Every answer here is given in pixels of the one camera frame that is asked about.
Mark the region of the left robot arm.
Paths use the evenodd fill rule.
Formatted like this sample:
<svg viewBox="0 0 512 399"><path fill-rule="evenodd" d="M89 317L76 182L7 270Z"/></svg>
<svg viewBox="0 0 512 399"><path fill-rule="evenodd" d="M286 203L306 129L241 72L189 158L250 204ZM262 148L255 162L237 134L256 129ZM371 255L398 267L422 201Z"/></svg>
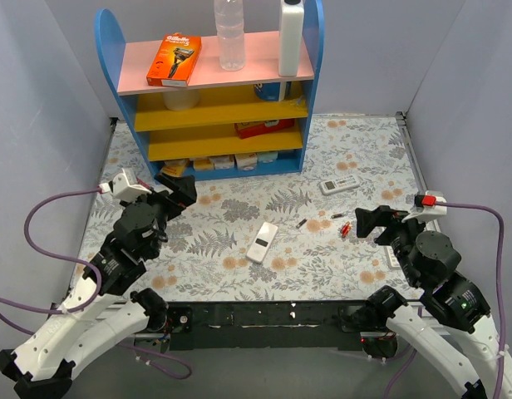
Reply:
<svg viewBox="0 0 512 399"><path fill-rule="evenodd" d="M93 259L83 262L81 276L57 308L0 298L0 304L47 315L22 345L0 351L0 372L15 383L19 397L62 398L86 366L131 334L168 336L174 329L175 316L151 288L131 293L119 310L99 319L145 273L146 261L160 256L168 221L197 200L194 176L159 173L155 179L162 191L123 169L93 189L118 200L122 213Z"/></svg>

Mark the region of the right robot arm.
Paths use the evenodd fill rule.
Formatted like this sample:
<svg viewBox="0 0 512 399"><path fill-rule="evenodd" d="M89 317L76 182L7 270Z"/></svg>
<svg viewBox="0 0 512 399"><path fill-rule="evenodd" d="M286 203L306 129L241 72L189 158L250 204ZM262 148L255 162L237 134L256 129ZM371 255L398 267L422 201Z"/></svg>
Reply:
<svg viewBox="0 0 512 399"><path fill-rule="evenodd" d="M356 318L376 330L402 336L461 398L512 398L512 357L506 344L505 312L500 325L480 289L457 272L460 253L450 239L427 224L446 215L451 204L434 195L418 195L410 212L380 205L357 208L357 237L375 228L376 244L391 248L424 309L452 336L450 345L428 326L394 288L384 286L356 311Z"/></svg>

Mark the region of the red white remote control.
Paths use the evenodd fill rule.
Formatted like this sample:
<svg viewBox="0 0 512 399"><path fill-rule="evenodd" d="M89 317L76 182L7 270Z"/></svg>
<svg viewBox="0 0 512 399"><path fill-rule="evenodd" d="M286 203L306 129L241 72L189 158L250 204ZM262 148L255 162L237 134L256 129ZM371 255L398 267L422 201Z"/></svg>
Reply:
<svg viewBox="0 0 512 399"><path fill-rule="evenodd" d="M264 222L257 232L253 242L249 245L246 257L251 262L261 264L271 247L272 242L278 232L278 226Z"/></svg>

